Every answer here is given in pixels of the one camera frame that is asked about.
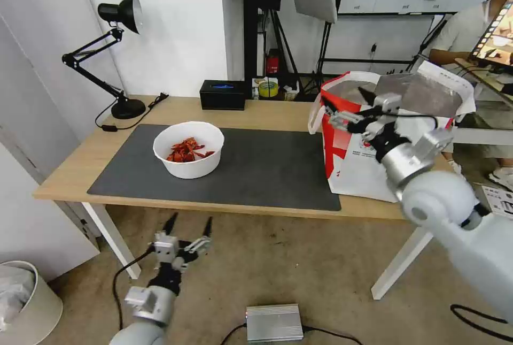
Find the gray desk mat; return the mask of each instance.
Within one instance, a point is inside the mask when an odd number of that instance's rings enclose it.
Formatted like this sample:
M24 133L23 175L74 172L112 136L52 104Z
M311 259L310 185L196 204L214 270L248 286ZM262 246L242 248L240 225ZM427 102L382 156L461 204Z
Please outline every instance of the gray desk mat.
M223 128L219 166L202 178L180 179L153 154L153 140L166 127L137 126L88 194L340 210L326 180L320 134Z

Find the white bowl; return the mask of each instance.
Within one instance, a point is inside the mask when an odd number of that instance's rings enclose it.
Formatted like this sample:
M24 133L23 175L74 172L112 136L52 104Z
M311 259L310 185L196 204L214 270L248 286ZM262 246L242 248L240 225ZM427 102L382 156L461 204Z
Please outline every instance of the white bowl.
M185 139L194 137L198 144L204 144L205 148L197 150L202 154L207 151L214 153L206 158L196 157L193 162L170 162L166 160L172 150L172 146L182 143ZM153 153L159 158L170 174L182 179L193 179L210 174L219 164L221 149L224 144L224 135L216 126L206 122L189 121L169 126L162 131L153 141Z

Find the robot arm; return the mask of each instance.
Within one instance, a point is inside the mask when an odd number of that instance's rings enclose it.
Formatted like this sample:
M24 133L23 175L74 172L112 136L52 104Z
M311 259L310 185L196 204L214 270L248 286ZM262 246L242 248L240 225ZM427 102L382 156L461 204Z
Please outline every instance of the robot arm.
M171 235L177 213L166 222L164 230L155 234L153 246L159 271L145 288L132 286L125 301L134 308L137 322L120 330L111 345L161 345L165 328L173 317L175 299L180 294L182 273L210 246L212 217L201 238L194 242L181 241Z
M513 220L489 213L463 177L429 171L452 140L449 131L435 128L412 145L395 131L401 97L361 92L374 107L357 114L339 112L324 100L330 123L361 133L376 149L404 215L431 232L467 282L513 323Z

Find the trash can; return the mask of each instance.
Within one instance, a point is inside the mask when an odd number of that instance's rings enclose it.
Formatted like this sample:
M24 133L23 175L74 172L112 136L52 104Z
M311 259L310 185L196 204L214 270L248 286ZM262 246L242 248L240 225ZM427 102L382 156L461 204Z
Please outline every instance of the trash can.
M18 267L34 273L34 290L9 327L0 332L0 345L36 345L55 328L63 314L63 302L39 275L36 267L25 261L0 265Z

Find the shoe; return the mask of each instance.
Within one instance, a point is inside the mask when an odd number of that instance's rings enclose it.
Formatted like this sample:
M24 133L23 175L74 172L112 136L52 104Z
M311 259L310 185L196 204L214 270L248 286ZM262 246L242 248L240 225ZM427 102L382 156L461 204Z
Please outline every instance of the shoe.
M501 167L488 174L488 178L508 191L513 191L513 167Z
M448 160L447 163L452 167L456 174L461 175L461 166L458 163L456 163L453 159Z

